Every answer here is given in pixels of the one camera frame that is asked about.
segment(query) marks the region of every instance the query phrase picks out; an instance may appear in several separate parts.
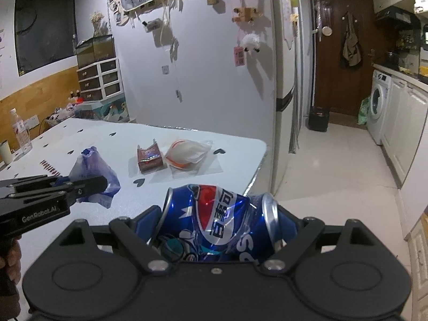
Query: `crushed soda can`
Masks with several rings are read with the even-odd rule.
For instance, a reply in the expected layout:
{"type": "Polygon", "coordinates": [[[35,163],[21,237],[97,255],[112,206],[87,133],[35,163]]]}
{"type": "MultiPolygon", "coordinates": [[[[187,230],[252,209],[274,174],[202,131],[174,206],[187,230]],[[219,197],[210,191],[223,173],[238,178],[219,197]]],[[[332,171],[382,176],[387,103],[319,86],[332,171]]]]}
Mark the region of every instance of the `crushed soda can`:
{"type": "Polygon", "coordinates": [[[153,246],[172,262],[264,261],[281,242],[277,203],[216,186],[169,189],[153,246]]]}
{"type": "Polygon", "coordinates": [[[159,151],[159,146],[155,139],[153,139],[153,145],[146,150],[138,145],[136,155],[140,172],[145,172],[163,165],[162,154],[161,151],[159,151]]]}

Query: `white table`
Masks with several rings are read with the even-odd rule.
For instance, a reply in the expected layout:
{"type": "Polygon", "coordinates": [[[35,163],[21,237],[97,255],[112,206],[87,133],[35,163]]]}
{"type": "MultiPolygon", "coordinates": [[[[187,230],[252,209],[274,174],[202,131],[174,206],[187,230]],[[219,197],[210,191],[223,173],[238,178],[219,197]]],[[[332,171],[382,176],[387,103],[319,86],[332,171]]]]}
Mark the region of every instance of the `white table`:
{"type": "MultiPolygon", "coordinates": [[[[71,207],[70,215],[24,234],[20,240],[23,274],[53,239],[75,219],[85,218],[91,225],[103,225],[119,216],[133,218],[151,205],[162,207],[169,187],[190,183],[212,184],[238,194],[246,194],[266,152],[266,144],[256,139],[143,124],[67,119],[34,139],[33,150],[0,171],[0,179],[46,174],[40,164],[43,160],[48,161],[61,175],[68,175],[78,155],[90,146],[95,146],[101,157],[117,173],[121,190],[114,196],[110,209],[98,204],[76,203],[71,207]],[[153,143],[153,139],[156,139],[162,152],[166,152],[177,139],[212,141],[213,146],[196,175],[173,176],[170,168],[142,175],[137,164],[137,145],[147,148],[153,143]],[[219,148],[226,153],[214,155],[213,151],[219,148]],[[137,187],[133,182],[141,178],[145,178],[145,182],[137,187]]],[[[21,304],[23,311],[19,320],[26,317],[25,313],[22,314],[27,308],[23,298],[21,304]]]]}

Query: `power socket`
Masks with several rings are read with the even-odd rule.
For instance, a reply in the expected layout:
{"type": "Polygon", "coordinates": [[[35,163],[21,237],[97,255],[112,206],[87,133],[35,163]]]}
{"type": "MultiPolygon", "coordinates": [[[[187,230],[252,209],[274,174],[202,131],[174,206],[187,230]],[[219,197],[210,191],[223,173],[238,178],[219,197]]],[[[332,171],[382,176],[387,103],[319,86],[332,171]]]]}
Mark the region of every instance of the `power socket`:
{"type": "Polygon", "coordinates": [[[40,124],[40,122],[39,122],[39,118],[37,117],[37,115],[34,115],[31,118],[28,118],[24,122],[24,125],[28,130],[33,129],[34,127],[37,127],[39,124],[40,124]]]}

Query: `washing machine door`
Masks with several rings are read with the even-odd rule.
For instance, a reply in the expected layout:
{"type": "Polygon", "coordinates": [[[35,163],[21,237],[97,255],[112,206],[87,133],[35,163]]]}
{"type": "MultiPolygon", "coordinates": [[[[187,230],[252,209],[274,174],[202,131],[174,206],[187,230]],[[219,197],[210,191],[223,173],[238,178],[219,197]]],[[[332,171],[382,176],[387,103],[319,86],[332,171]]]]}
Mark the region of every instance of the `washing machine door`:
{"type": "Polygon", "coordinates": [[[385,88],[375,84],[370,95],[370,114],[373,119],[378,119],[385,109],[385,88]]]}

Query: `human hand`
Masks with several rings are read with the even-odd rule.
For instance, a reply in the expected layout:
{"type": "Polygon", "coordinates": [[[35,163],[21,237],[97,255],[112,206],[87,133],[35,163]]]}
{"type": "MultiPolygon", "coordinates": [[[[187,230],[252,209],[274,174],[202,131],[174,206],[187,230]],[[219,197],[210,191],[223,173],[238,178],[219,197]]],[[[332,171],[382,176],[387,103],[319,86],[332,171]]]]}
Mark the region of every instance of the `human hand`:
{"type": "Polygon", "coordinates": [[[21,235],[13,239],[12,247],[7,253],[6,259],[0,257],[0,269],[6,267],[6,273],[10,280],[16,284],[21,280],[21,248],[18,240],[21,239],[21,235]]]}

